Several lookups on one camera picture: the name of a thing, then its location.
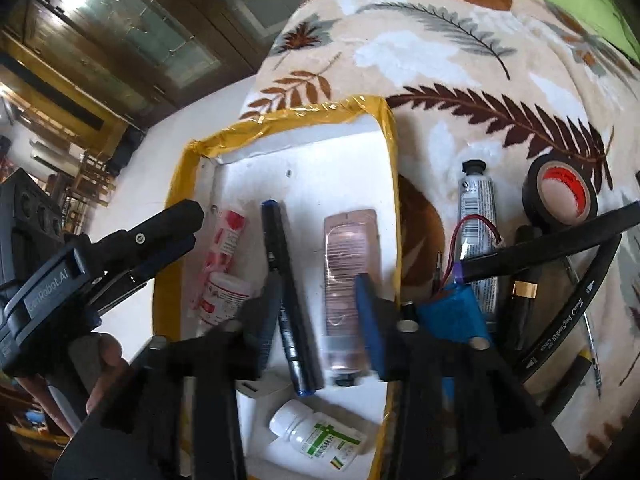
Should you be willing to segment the white power adapter plug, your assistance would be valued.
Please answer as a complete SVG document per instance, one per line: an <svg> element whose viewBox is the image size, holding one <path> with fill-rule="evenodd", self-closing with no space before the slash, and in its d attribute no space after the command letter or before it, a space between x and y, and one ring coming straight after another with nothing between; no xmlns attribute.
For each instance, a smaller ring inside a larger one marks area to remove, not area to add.
<svg viewBox="0 0 640 480"><path fill-rule="evenodd" d="M236 382L236 390L252 400L280 394L291 388L292 382L274 370L266 370L265 373L256 380L244 379Z"/></svg>

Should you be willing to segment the white bottle red label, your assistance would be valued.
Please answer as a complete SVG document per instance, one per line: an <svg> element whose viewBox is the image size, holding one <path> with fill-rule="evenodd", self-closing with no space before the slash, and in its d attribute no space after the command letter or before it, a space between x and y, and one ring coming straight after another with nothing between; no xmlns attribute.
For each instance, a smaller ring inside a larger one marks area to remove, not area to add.
<svg viewBox="0 0 640 480"><path fill-rule="evenodd" d="M253 295L247 281L222 272L209 274L198 300L198 318L205 328L212 328L235 317Z"/></svg>

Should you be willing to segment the black marker blue cap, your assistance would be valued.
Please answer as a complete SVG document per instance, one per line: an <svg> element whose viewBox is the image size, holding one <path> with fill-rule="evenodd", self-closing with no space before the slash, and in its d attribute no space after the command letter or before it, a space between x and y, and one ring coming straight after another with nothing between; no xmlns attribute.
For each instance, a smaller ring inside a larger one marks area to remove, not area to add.
<svg viewBox="0 0 640 480"><path fill-rule="evenodd" d="M318 366L314 362L308 323L297 295L280 204L276 200L265 200L260 205L260 215L268 269L278 271L283 278L278 323L291 382L298 396L312 396L320 388Z"/></svg>

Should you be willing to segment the beige pink cosmetic tube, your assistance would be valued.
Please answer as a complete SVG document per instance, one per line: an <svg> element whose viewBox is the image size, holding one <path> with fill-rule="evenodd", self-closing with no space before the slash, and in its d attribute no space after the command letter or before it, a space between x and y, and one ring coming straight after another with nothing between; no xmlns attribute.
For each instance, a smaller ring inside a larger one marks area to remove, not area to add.
<svg viewBox="0 0 640 480"><path fill-rule="evenodd" d="M339 387L356 385L366 370L359 333L355 280L375 276L380 267L378 218L360 209L324 220L324 334L326 370Z"/></svg>

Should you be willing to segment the white medicine bottle green label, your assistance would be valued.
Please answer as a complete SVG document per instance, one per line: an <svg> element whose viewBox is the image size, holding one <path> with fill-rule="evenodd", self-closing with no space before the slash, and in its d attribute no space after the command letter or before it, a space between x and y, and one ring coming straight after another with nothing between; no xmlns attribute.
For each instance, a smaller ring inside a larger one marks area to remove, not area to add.
<svg viewBox="0 0 640 480"><path fill-rule="evenodd" d="M271 417L269 430L294 450L333 471L345 470L363 450L366 436L295 399Z"/></svg>

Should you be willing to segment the pink floral cream tube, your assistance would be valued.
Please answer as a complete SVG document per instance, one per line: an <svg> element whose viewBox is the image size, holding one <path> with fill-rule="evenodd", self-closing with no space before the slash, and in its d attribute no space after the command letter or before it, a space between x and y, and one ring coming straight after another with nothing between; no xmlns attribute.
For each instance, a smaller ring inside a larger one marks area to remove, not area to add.
<svg viewBox="0 0 640 480"><path fill-rule="evenodd" d="M238 247L240 236L246 224L245 211L239 205L217 211L214 234L210 240L201 271L198 272L195 292L190 303L192 312L198 310L198 302L204 292L209 274L230 271L235 249Z"/></svg>

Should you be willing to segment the black marker yellow cap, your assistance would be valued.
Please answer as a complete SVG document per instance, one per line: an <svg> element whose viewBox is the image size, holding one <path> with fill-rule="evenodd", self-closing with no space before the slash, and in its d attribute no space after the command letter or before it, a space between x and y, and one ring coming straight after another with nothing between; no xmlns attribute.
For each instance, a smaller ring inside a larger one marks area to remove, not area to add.
<svg viewBox="0 0 640 480"><path fill-rule="evenodd" d="M553 422L574 396L592 367L591 352L583 348L558 383L551 389L540 408L544 417Z"/></svg>

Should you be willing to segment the black marker purple cap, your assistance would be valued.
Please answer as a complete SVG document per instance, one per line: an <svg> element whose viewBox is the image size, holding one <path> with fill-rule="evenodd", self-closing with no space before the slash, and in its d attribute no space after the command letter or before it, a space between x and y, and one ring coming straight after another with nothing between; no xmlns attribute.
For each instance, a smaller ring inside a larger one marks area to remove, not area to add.
<svg viewBox="0 0 640 480"><path fill-rule="evenodd" d="M452 266L452 277L456 283L469 284L541 266L600 246L633 228L639 220L640 205L636 200L579 226L501 248L490 254L460 260Z"/></svg>

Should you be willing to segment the blue battery pack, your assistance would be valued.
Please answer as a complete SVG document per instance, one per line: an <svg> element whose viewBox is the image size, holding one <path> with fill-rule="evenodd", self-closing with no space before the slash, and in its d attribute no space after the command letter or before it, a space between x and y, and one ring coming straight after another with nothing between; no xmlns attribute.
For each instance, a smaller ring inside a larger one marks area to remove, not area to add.
<svg viewBox="0 0 640 480"><path fill-rule="evenodd" d="M483 339L491 345L486 316L480 310L471 285L453 284L416 308L419 323L437 339L468 344Z"/></svg>

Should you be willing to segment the black gold lipstick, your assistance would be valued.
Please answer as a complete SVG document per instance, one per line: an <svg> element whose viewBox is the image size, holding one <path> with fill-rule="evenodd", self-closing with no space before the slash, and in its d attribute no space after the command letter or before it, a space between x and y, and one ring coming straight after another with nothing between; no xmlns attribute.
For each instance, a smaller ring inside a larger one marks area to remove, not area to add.
<svg viewBox="0 0 640 480"><path fill-rule="evenodd" d="M502 306L501 333L504 348L509 353L523 349L526 327L537 297L540 266L529 266L512 275L511 291Z"/></svg>

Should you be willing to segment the white tray yellow tape rim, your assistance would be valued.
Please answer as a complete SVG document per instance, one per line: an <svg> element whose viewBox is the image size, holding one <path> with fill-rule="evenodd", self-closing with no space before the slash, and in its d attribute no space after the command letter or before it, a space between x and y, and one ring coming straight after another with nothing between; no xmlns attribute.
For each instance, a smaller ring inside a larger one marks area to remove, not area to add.
<svg viewBox="0 0 640 480"><path fill-rule="evenodd" d="M392 206L394 207L395 226L392 229L394 241L394 261L395 267L390 276L393 294L399 295L400 287L400 234L399 234L399 188L397 177L397 136L395 119L390 107L384 98L380 96L350 96L340 102L329 102L324 104L310 104L287 110L277 110L276 112L259 115L255 119L245 122L236 122L228 128L224 128L212 136L203 140L192 140L183 149L178 164L172 175L168 194L166 198L166 208L178 204L180 200L192 198L198 183L198 167L201 159L219 159L221 164L231 164L223 162L222 156L240 155L240 159L253 155L266 154L265 150L251 151L248 155L241 155L244 148L256 148L257 143L263 140L278 141L270 143L276 148L282 144L282 150L303 145L303 130L309 128L319 128L325 125L348 125L361 116L370 116L377 124L373 127L373 134L379 134L385 141L388 154L388 168L390 168L390 190L393 192ZM346 126L341 126L337 130L337 136L346 136ZM293 271L291 256L284 255L283 244L285 241L284 228L276 229L277 233L267 235L267 242L277 238L277 248L267 249L267 255L274 255L276 260L276 272L280 275L280 282L286 281L293 284ZM153 307L152 326L153 335L168 336L169 341L177 341L181 336L182 323L182 274L183 263L179 260L171 263L166 269L161 270L155 279L153 287ZM388 414L390 414L391 393L385 389L385 404L383 411L382 429L378 430L374 438L374 453L368 466L367 474L361 474L356 479L381 479L381 464L383 458L383 445L385 444Z"/></svg>

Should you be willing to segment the wooden glass cabinet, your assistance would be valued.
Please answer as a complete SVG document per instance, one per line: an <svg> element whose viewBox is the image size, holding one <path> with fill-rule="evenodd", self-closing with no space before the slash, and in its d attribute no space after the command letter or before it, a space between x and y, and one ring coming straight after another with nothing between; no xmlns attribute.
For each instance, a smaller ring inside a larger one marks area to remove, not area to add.
<svg viewBox="0 0 640 480"><path fill-rule="evenodd" d="M6 34L149 127L254 74L302 0L14 0Z"/></svg>

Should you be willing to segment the black electrical tape roll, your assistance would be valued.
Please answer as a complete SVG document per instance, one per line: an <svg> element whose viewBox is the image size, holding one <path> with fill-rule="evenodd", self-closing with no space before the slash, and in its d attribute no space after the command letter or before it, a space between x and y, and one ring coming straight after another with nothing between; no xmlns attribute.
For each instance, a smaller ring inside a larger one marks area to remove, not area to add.
<svg viewBox="0 0 640 480"><path fill-rule="evenodd" d="M577 226L598 214L596 191L585 171L555 154L541 155L529 166L522 203L529 222L549 232Z"/></svg>

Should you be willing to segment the leaf pattern beige blanket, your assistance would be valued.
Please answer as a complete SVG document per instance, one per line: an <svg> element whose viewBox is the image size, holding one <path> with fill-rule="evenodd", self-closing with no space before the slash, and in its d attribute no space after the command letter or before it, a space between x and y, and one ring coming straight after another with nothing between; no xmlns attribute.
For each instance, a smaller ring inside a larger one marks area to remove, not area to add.
<svg viewBox="0 0 640 480"><path fill-rule="evenodd" d="M607 212L639 197L639 50L579 0L305 0L277 36L245 119L356 94L397 128L405 298L427 297L480 159L506 240L538 158L574 162Z"/></svg>

